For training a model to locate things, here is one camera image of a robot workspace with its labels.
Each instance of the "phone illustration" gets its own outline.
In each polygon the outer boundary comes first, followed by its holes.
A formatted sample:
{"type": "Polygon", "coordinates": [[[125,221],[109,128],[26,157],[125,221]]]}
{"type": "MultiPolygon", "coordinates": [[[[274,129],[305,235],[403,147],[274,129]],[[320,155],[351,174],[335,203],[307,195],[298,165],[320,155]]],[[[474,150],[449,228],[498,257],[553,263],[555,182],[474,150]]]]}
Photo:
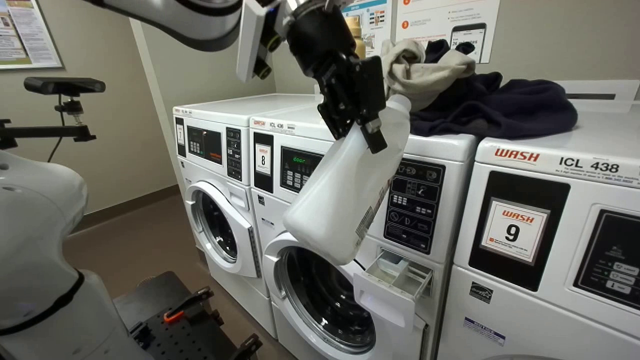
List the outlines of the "phone illustration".
{"type": "Polygon", "coordinates": [[[456,46],[462,42],[470,42],[476,47],[476,50],[468,56],[479,63],[482,59],[485,34],[486,24],[483,22],[454,26],[453,29],[451,29],[451,49],[455,49],[456,46]]]}

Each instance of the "white plastic bottle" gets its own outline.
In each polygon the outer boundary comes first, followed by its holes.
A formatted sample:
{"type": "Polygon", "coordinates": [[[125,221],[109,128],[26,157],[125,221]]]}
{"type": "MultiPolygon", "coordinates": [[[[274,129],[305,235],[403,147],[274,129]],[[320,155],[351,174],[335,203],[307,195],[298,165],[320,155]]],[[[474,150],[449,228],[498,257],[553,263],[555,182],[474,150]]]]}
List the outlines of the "white plastic bottle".
{"type": "Polygon", "coordinates": [[[355,259],[409,137],[411,102],[393,95],[380,112],[387,148],[371,154],[355,124],[326,153],[291,207],[285,228],[334,265],[355,259]]]}

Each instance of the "beige cloth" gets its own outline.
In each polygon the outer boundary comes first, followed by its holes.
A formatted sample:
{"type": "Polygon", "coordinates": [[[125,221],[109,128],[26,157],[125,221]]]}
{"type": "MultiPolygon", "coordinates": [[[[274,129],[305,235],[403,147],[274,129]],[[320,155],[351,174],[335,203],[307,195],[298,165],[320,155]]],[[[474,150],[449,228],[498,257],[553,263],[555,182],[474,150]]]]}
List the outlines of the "beige cloth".
{"type": "Polygon", "coordinates": [[[424,47],[414,40],[393,44],[382,43],[382,72],[387,98],[401,94],[411,100],[411,110],[418,111],[431,104],[438,95],[458,78],[476,71],[476,61],[451,49],[438,63],[424,63],[424,47]]]}

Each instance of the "wall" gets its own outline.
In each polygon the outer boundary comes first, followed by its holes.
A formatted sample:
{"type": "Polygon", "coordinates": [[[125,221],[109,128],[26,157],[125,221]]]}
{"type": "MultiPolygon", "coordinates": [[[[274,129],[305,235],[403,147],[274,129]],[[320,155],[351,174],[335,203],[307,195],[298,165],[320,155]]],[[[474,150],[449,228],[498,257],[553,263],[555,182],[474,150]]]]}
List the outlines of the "wall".
{"type": "MultiPolygon", "coordinates": [[[[176,176],[172,109],[177,105],[231,99],[275,92],[273,76],[242,83],[236,76],[237,42],[224,51],[203,53],[190,49],[162,31],[131,21],[140,56],[156,104],[176,176]]],[[[179,182],[184,192],[184,184],[179,182]]]]}
{"type": "MultiPolygon", "coordinates": [[[[27,76],[77,76],[106,82],[103,94],[82,95],[97,140],[63,139],[53,162],[86,180],[88,212],[176,183],[129,20],[79,0],[39,0],[65,69],[0,72],[0,117],[15,126],[60,123],[56,96],[27,92],[27,76]]],[[[19,140],[12,153],[46,161],[57,139],[19,140]]]]}
{"type": "MultiPolygon", "coordinates": [[[[551,80],[640,79],[638,0],[502,0],[491,62],[478,73],[551,80]]],[[[274,54],[279,92],[313,92],[282,46],[274,54]]]]}

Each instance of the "pile of laundry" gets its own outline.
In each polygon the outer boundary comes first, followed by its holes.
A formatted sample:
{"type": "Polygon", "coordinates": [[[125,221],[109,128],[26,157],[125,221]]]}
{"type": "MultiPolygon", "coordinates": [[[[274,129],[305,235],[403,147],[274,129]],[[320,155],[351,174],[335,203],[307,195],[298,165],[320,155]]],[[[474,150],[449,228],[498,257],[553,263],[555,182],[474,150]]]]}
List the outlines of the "pile of laundry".
{"type": "Polygon", "coordinates": [[[564,88],[547,80],[476,74],[475,50],[468,42],[450,49],[446,40],[425,49],[414,40],[382,44],[387,96],[402,94],[412,102],[411,133],[430,136],[468,133],[521,138],[571,130],[578,115],[564,88]]]}

